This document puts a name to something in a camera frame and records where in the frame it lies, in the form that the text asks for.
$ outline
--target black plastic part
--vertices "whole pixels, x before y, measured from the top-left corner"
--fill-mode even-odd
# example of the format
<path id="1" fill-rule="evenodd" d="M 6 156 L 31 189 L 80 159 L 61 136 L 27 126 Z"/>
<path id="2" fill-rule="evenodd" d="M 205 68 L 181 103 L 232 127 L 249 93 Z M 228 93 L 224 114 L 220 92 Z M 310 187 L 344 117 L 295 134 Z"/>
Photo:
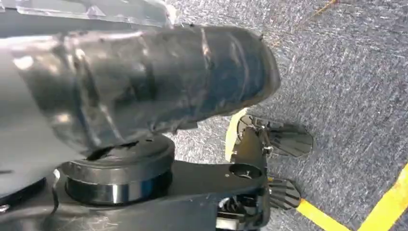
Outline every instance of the black plastic part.
<path id="1" fill-rule="evenodd" d="M 284 210 L 297 208 L 300 204 L 300 193 L 288 180 L 273 179 L 269 183 L 270 206 Z"/>
<path id="2" fill-rule="evenodd" d="M 274 122 L 253 115 L 244 115 L 237 125 L 238 139 L 242 142 L 247 127 L 257 130 L 262 144 L 269 152 L 300 157 L 313 149 L 313 136 L 303 127 Z"/>
<path id="3" fill-rule="evenodd" d="M 28 225 L 36 227 L 36 231 L 215 230 L 222 199 L 266 190 L 266 177 L 237 177 L 230 172 L 230 166 L 175 161 L 173 181 L 165 195 L 127 206 L 81 204 L 66 193 L 66 176 L 61 175 L 56 188 L 59 207 L 52 216 L 54 203 L 51 189 L 47 188 L 32 197 L 30 203 L 21 203 L 1 214 L 1 231 L 27 231 Z M 265 206 L 260 226 L 268 222 L 269 204 Z"/>
<path id="4" fill-rule="evenodd" d="M 304 128 L 284 124 L 268 131 L 273 153 L 301 157 L 312 151 L 313 137 Z"/>
<path id="5" fill-rule="evenodd" d="M 0 198 L 0 205 L 9 205 L 10 207 L 23 203 L 26 200 L 32 198 L 34 195 L 38 194 L 44 189 L 46 185 L 45 178 L 35 182 L 34 184 L 23 188 L 11 195 Z"/>

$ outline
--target gray metal panel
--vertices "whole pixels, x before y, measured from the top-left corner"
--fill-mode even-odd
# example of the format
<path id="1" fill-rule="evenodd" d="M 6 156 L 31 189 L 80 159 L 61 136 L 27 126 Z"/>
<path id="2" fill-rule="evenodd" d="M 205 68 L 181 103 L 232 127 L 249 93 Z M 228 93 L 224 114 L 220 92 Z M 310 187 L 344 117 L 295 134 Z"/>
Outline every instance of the gray metal panel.
<path id="1" fill-rule="evenodd" d="M 40 180 L 61 162 L 82 158 L 54 136 L 2 45 L 0 197 Z"/>

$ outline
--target yellow floor marking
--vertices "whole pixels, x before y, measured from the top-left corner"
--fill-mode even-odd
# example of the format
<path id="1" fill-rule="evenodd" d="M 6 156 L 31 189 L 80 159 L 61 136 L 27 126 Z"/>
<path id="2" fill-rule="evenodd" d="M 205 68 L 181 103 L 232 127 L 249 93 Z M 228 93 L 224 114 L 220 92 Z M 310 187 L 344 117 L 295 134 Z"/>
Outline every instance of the yellow floor marking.
<path id="1" fill-rule="evenodd" d="M 297 211 L 326 231 L 350 231 L 344 225 L 329 217 L 305 199 L 301 200 Z"/>
<path id="2" fill-rule="evenodd" d="M 408 164 L 394 186 L 373 208 L 358 231 L 387 231 L 408 207 Z"/>

